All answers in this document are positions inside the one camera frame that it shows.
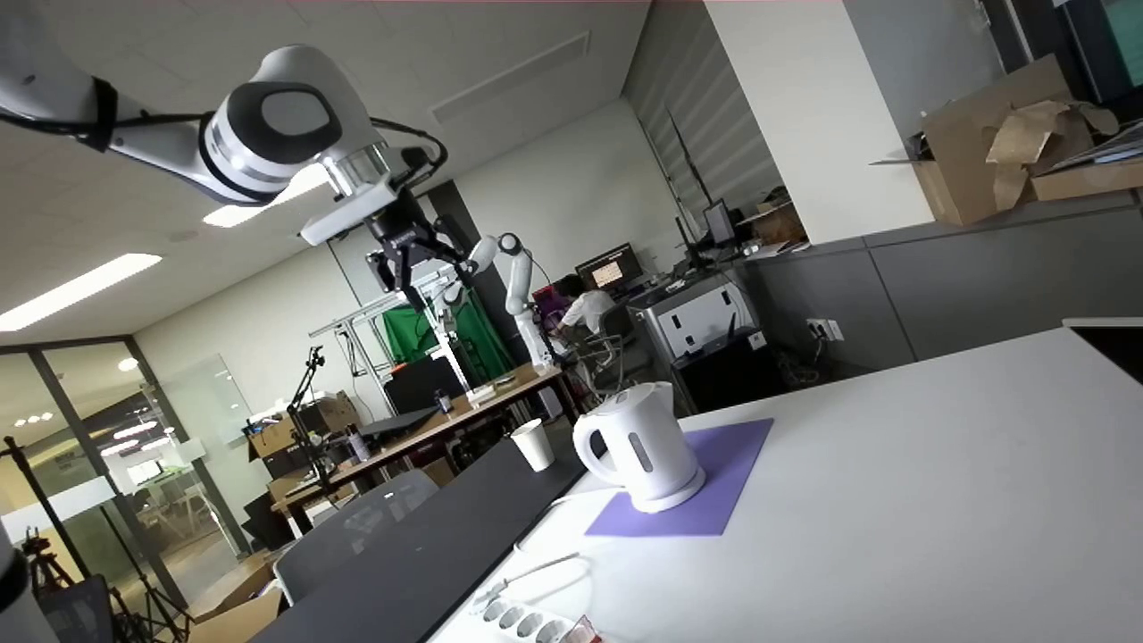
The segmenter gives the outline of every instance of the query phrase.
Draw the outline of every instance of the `ceiling light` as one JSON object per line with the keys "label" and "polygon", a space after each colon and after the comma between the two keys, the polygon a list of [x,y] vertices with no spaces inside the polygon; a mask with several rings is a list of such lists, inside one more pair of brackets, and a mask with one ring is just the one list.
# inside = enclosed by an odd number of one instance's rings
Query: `ceiling light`
{"label": "ceiling light", "polygon": [[158,262],[161,262],[158,253],[117,253],[115,262],[107,262],[94,272],[81,272],[78,279],[52,287],[42,295],[32,295],[32,298],[5,310],[0,332],[20,332],[20,328],[37,323],[38,316],[50,316],[86,295],[96,295],[96,292],[145,272]]}
{"label": "ceiling light", "polygon": [[263,214],[268,208],[289,202],[289,198],[298,198],[298,196],[302,196],[302,191],[311,191],[319,184],[326,184],[326,172],[323,172],[323,165],[311,165],[311,169],[298,172],[293,182],[270,202],[263,202],[263,208],[237,208],[237,202],[228,202],[228,208],[211,212],[202,216],[202,226],[239,228],[244,220]]}
{"label": "ceiling light", "polygon": [[117,456],[117,454],[126,454],[126,450],[134,450],[139,446],[139,440],[126,440],[126,443],[111,443],[107,450],[100,450],[102,456]]}
{"label": "ceiling light", "polygon": [[158,422],[139,422],[139,426],[117,428],[115,440],[139,435],[139,433],[150,433],[150,428],[158,428]]}
{"label": "ceiling light", "polygon": [[161,450],[161,446],[169,446],[173,440],[153,440],[153,443],[143,443],[143,450]]}

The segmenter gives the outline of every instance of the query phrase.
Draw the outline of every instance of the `box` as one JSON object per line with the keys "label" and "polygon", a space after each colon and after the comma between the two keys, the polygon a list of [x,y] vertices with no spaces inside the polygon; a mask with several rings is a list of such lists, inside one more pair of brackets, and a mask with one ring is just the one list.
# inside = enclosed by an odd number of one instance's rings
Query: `box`
{"label": "box", "polygon": [[762,240],[768,246],[779,246],[779,244],[794,246],[794,244],[808,244],[808,228],[800,226],[794,202],[779,202],[754,220],[754,240]]}
{"label": "box", "polygon": [[361,426],[361,414],[346,394],[323,395],[313,408],[326,433],[350,433]]}
{"label": "box", "polygon": [[289,419],[274,419],[263,428],[257,428],[250,435],[250,446],[257,456],[270,456],[293,446],[293,422]]}
{"label": "box", "polygon": [[1089,126],[1107,127],[1107,115],[1073,101],[1054,58],[938,108],[926,119],[933,160],[914,165],[935,220],[970,226],[1019,208],[1039,169],[1092,147]]}
{"label": "box", "polygon": [[283,612],[283,591],[270,590],[257,600],[237,603],[207,622],[189,625],[189,643],[239,643],[253,640],[261,629],[268,629]]}
{"label": "box", "polygon": [[1143,158],[1037,175],[1031,188],[1037,198],[1080,198],[1095,191],[1143,188]]}

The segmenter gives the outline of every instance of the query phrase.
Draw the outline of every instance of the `computer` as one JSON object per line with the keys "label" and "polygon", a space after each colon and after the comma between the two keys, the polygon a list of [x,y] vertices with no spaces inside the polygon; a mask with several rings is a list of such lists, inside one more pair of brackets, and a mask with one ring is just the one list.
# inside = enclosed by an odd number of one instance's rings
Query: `computer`
{"label": "computer", "polygon": [[400,440],[412,428],[423,428],[436,414],[436,395],[462,395],[462,382],[451,367],[451,360],[412,360],[386,382],[386,394],[393,398],[393,419],[371,422],[357,428],[361,440],[386,443]]}

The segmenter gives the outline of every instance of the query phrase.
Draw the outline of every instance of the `white table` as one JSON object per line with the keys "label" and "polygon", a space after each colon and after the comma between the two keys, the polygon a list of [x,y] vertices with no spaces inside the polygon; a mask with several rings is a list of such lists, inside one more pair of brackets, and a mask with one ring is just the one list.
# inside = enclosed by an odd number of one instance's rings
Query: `white table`
{"label": "white table", "polygon": [[[638,643],[1143,640],[1143,388],[1068,328],[683,426],[742,419],[774,428],[724,534],[582,534],[582,477],[489,582],[580,548],[534,606]],[[436,640],[505,634],[462,606]]]}

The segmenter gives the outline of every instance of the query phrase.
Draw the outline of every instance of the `glass door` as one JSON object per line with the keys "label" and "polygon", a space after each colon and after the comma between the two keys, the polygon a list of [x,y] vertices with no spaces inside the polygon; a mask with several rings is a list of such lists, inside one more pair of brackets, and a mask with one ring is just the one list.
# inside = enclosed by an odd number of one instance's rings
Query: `glass door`
{"label": "glass door", "polygon": [[64,346],[42,358],[143,540],[177,591],[198,603],[239,556],[217,515],[224,507],[214,507],[217,494],[193,465],[202,456],[199,443],[169,419],[126,341]]}
{"label": "glass door", "polygon": [[111,485],[81,454],[81,443],[25,354],[0,354],[0,435],[17,443],[71,534],[71,541],[64,541],[64,534],[50,528],[27,477],[8,454],[0,456],[0,515],[8,540],[25,541],[38,532],[48,540],[48,553],[67,579],[78,582],[86,571],[102,573],[126,591],[128,606],[139,612],[143,597],[128,591],[128,585],[134,585],[134,569],[115,532],[120,528],[120,515],[111,502]]}

